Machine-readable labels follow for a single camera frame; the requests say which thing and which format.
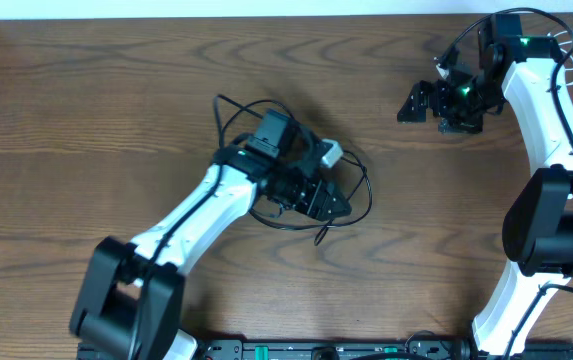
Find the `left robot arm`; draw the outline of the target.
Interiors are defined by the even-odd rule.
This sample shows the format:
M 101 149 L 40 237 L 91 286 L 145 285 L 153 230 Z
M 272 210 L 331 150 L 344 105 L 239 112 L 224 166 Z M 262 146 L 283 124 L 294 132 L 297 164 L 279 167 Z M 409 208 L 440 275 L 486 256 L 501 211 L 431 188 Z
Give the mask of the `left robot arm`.
M 324 177 L 343 156 L 274 110 L 257 130 L 221 143 L 195 190 L 164 219 L 123 243 L 94 249 L 69 322 L 70 332 L 115 359 L 191 359 L 197 340 L 180 328 L 186 279 L 215 240 L 260 197 L 329 222 L 352 208 Z

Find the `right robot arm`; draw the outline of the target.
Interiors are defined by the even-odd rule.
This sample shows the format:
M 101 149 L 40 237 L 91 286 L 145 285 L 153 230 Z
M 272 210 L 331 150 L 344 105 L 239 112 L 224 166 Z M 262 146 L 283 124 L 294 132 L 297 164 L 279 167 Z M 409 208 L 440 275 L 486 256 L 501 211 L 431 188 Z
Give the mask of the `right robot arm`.
M 459 61 L 456 44 L 437 59 L 439 79 L 416 83 L 398 112 L 401 123 L 437 117 L 443 133 L 478 134 L 487 115 L 510 107 L 518 121 L 530 179 L 507 212 L 502 244 L 507 261 L 467 339 L 452 359 L 543 359 L 556 344 L 530 347 L 527 335 L 558 292 L 573 279 L 573 103 L 565 78 L 570 50 L 553 36 L 523 32 L 517 8 L 473 24 L 479 73 Z

